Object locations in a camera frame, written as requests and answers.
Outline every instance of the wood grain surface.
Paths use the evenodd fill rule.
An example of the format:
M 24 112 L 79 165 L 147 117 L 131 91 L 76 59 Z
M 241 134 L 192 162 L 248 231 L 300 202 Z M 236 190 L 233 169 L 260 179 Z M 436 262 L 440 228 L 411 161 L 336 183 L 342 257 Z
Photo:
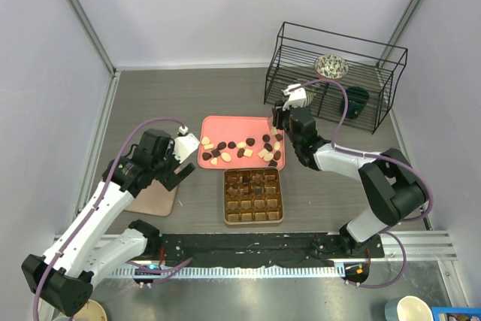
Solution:
M 197 136 L 202 120 L 210 115 L 263 117 L 271 106 L 262 104 L 266 68 L 192 69 L 175 71 L 124 71 L 101 151 L 96 179 L 112 160 L 129 132 L 140 122 L 160 116 L 177 117 Z M 319 134 L 329 139 L 335 124 L 316 120 Z M 153 125 L 175 134 L 173 123 Z M 389 117 L 372 135 L 343 127 L 339 145 L 367 151 L 398 147 Z M 197 165 L 196 155 L 191 161 Z M 339 174 L 305 168 L 286 145 L 286 167 L 280 172 L 284 221 L 272 227 L 229 227 L 222 216 L 222 171 L 197 169 L 179 187 L 168 217 L 124 211 L 108 233 L 119 234 L 136 219 L 164 233 L 187 232 L 308 232 L 337 231 L 367 206 L 362 185 Z M 397 229 L 424 229 L 422 222 Z

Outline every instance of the floor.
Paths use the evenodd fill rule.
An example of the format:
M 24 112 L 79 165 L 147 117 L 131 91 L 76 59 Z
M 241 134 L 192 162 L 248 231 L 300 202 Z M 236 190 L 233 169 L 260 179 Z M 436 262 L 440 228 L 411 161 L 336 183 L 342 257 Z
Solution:
M 374 263 L 366 283 L 391 280 L 400 267 Z M 139 289 L 132 279 L 105 279 L 92 298 L 117 321 L 386 321 L 386 302 L 405 295 L 431 307 L 451 305 L 436 262 L 409 262 L 404 276 L 385 289 L 356 289 L 339 278 L 171 280 L 152 289 Z
M 184 121 L 197 136 L 202 120 L 209 115 L 263 117 L 271 106 L 262 104 L 266 68 L 195 69 L 175 71 L 124 71 L 110 115 L 96 179 L 112 160 L 127 134 L 151 117 L 170 116 Z M 157 127 L 175 134 L 172 123 Z M 329 139 L 335 124 L 317 120 L 319 134 Z M 387 150 L 398 147 L 389 117 L 372 135 L 343 127 L 339 144 L 360 150 Z M 284 221 L 271 232 L 336 231 L 367 206 L 360 183 L 338 174 L 319 173 L 305 168 L 286 147 L 286 167 L 281 171 Z M 222 217 L 222 172 L 197 169 L 179 187 L 174 209 L 168 217 L 139 215 L 124 211 L 108 233 L 119 234 L 141 218 L 164 233 L 257 232 L 266 228 L 229 228 Z M 422 222 L 407 223 L 398 229 L 424 229 Z

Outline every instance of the black and white robotic arm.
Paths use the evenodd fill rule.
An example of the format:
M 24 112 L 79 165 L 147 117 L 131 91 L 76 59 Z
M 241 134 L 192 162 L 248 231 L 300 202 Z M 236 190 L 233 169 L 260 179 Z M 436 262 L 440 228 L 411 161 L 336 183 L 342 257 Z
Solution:
M 59 240 L 42 256 L 27 256 L 22 270 L 30 289 L 35 292 L 47 266 L 80 224 L 83 224 L 82 228 L 56 260 L 41 292 L 43 300 L 67 316 L 76 314 L 88 301 L 95 286 L 121 264 L 137 256 L 154 254 L 162 246 L 162 237 L 158 229 L 141 220 L 132 222 L 118 238 L 104 247 L 97 250 L 94 247 L 142 189 L 159 181 L 167 190 L 172 190 L 191 174 L 195 169 L 192 163 L 177 173 L 176 170 L 198 149 L 198 145 L 198 139 L 188 133 L 186 127 L 179 128 L 176 138 L 155 129 L 145 131 L 132 156 L 129 157 L 129 152 L 120 158 L 98 207 L 95 203 L 113 161 L 102 175 L 89 203 Z M 87 217 L 92 209 L 94 213 Z
M 301 84 L 283 91 L 284 99 L 273 107 L 273 126 L 285 131 L 302 165 L 317 171 L 332 171 L 362 183 L 369 207 L 344 225 L 340 233 L 347 250 L 362 247 L 369 238 L 395 226 L 426 202 L 422 182 L 405 168 L 374 158 L 382 155 L 409 165 L 400 150 L 363 152 L 334 146 L 317 134 Z

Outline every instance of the brown compartment tray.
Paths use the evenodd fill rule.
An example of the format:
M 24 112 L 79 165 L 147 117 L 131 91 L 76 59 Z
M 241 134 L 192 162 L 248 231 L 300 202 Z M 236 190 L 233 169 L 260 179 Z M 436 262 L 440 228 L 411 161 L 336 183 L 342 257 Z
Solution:
M 231 226 L 280 223 L 284 218 L 279 171 L 236 168 L 224 171 L 224 220 Z

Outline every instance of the red tray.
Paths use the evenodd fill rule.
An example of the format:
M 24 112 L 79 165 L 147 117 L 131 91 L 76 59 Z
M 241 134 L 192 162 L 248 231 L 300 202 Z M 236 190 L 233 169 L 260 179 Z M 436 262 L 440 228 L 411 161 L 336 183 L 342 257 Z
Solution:
M 269 143 L 274 145 L 276 140 L 275 137 L 271 135 L 271 127 L 269 126 L 267 117 L 208 116 L 202 123 L 200 139 L 203 137 L 209 137 L 210 142 L 214 145 L 214 148 L 217 147 L 217 144 L 220 142 L 226 142 L 228 144 L 230 141 L 233 141 L 237 144 L 239 142 L 245 142 L 248 138 L 254 138 L 256 143 L 252 147 L 246 147 L 253 150 L 253 154 L 250 158 L 245 156 L 238 158 L 238 148 L 230 150 L 228 147 L 226 147 L 221 152 L 228 153 L 232 160 L 230 162 L 226 162 L 222 159 L 222 157 L 219 157 L 219 162 L 217 165 L 212 165 L 210 163 L 210 159 L 207 161 L 202 159 L 202 153 L 210 152 L 211 150 L 204 151 L 204 146 L 201 144 L 198 149 L 198 165 L 200 165 L 202 168 L 211 169 L 267 167 L 269 162 L 266 162 L 257 155 L 257 153 L 264 148 L 265 142 L 262 140 L 263 135 L 270 135 L 271 141 Z M 280 141 L 280 152 L 281 157 L 277 161 L 276 167 L 279 170 L 283 169 L 284 165 L 286 164 L 286 158 L 284 156 L 284 139 Z

